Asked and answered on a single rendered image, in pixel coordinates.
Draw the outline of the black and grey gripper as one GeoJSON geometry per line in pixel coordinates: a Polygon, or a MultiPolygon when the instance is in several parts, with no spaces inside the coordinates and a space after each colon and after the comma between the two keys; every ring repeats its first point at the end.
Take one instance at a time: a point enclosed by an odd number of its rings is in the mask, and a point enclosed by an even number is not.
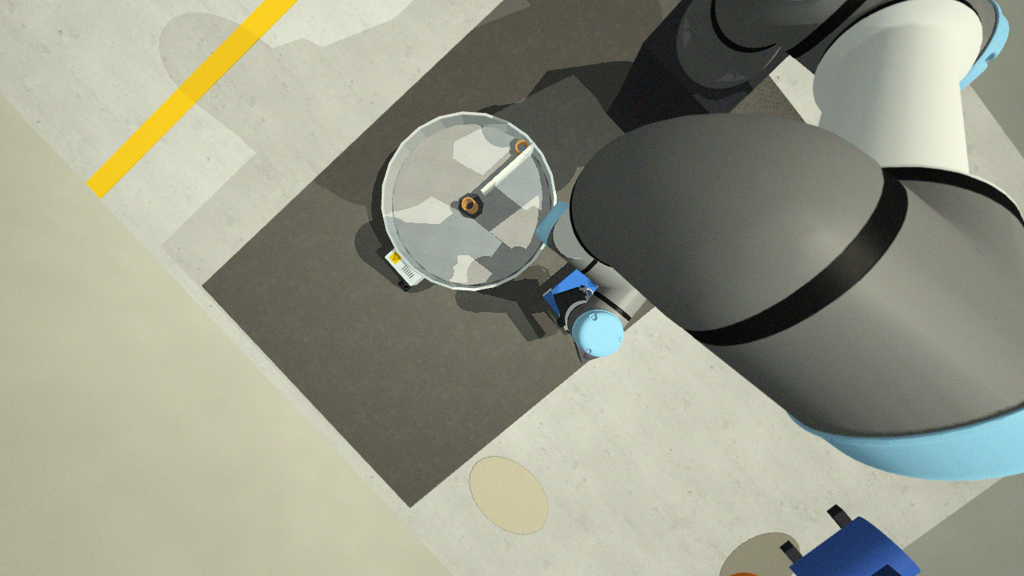
{"type": "MultiPolygon", "coordinates": [[[[556,320],[560,328],[566,325],[566,311],[568,310],[567,307],[570,307],[571,305],[573,305],[575,302],[578,302],[578,300],[585,300],[585,298],[586,298],[586,300],[590,299],[589,295],[588,295],[588,292],[585,292],[586,291],[586,286],[583,286],[583,285],[580,285],[580,286],[581,286],[581,288],[575,287],[573,289],[566,290],[566,291],[563,291],[561,293],[556,293],[556,294],[553,293],[553,296],[555,296],[555,298],[554,298],[555,303],[556,303],[556,305],[558,306],[558,308],[560,311],[560,318],[557,318],[557,320],[556,320]],[[582,287],[584,287],[584,288],[582,288],[582,287]],[[584,289],[584,290],[582,290],[582,289],[584,289]],[[577,293],[577,294],[574,294],[574,293],[577,293]],[[568,296],[568,295],[571,295],[571,296],[568,296]],[[575,298],[577,298],[577,300],[575,300],[575,298]],[[568,300],[568,302],[567,302],[567,300],[568,300]]],[[[564,329],[564,327],[563,327],[563,329],[564,329]]]]}

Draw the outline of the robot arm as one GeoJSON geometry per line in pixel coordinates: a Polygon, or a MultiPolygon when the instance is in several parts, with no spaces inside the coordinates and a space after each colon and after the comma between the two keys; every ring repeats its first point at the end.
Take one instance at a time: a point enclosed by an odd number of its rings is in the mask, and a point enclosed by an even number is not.
{"type": "Polygon", "coordinates": [[[782,48],[822,116],[687,114],[594,154],[535,230],[598,286],[566,312],[579,361],[650,300],[856,462],[1024,474],[1024,220],[969,174],[961,102],[1008,33],[994,0],[693,0],[689,78],[782,48]]]}

